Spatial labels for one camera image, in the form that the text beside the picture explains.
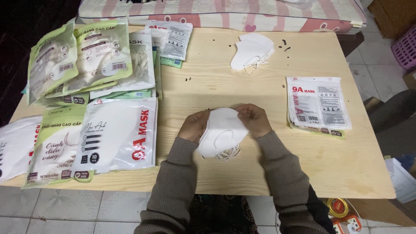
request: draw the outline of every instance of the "human hand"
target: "human hand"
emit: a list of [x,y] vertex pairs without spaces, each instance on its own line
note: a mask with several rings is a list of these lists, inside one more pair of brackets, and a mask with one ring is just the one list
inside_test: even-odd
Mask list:
[[207,127],[208,118],[208,110],[200,111],[188,116],[179,130],[178,137],[199,144],[199,139],[202,134],[204,134]]
[[238,118],[255,138],[273,131],[264,109],[253,104],[245,104],[238,106],[235,110],[238,112]]

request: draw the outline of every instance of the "gray knit sweater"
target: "gray knit sweater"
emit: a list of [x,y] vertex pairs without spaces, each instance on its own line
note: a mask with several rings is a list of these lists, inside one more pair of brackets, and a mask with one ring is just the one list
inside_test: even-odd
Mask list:
[[[316,197],[299,158],[290,153],[274,131],[257,139],[264,152],[263,167],[282,234],[335,234],[329,209]],[[134,234],[184,233],[190,220],[189,206],[196,189],[194,142],[177,137],[160,166],[147,210]]]

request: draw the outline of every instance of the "wooden table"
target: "wooden table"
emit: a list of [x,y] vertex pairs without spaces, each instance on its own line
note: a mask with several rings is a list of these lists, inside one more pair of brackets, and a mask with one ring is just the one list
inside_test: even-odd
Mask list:
[[[131,26],[131,31],[143,27]],[[230,68],[237,51],[238,32],[194,28],[182,69],[162,66],[163,101],[159,103],[156,165],[166,159],[184,119],[207,108],[253,103],[264,108],[285,146],[299,156],[302,169],[319,197],[395,198],[395,192],[358,89],[335,33],[260,32],[275,43],[276,52],[253,75]],[[341,77],[345,104],[352,121],[346,140],[291,129],[287,122],[286,76]],[[25,97],[12,121],[40,114],[42,107],[27,107]],[[250,136],[241,142],[238,157],[222,161],[202,159],[197,193],[270,195],[259,164],[259,146]],[[60,189],[151,191],[159,167],[94,176],[88,184],[70,181],[48,186]],[[3,185],[21,186],[24,176]]]

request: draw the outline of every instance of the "mattress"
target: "mattress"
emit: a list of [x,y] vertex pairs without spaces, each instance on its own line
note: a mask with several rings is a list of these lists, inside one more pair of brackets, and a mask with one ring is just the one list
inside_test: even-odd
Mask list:
[[336,32],[355,34],[367,20],[359,0],[314,0],[301,10],[277,0],[83,0],[79,17],[84,23],[129,17],[131,25],[147,20],[190,22],[194,27],[238,31]]

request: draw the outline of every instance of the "pile of ear loops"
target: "pile of ear loops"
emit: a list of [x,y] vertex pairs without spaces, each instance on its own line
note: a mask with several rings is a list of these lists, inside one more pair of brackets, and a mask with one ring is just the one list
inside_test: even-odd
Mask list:
[[133,62],[133,70],[135,70],[134,76],[141,77],[143,72],[147,68],[147,54],[144,50],[139,50],[135,52],[134,50],[130,50],[131,60]]
[[227,161],[228,159],[234,158],[235,156],[237,156],[240,153],[241,149],[240,149],[240,145],[236,145],[235,147],[228,149],[226,151],[220,152],[218,153],[216,156],[214,156],[214,158],[216,159],[223,159],[225,161]]

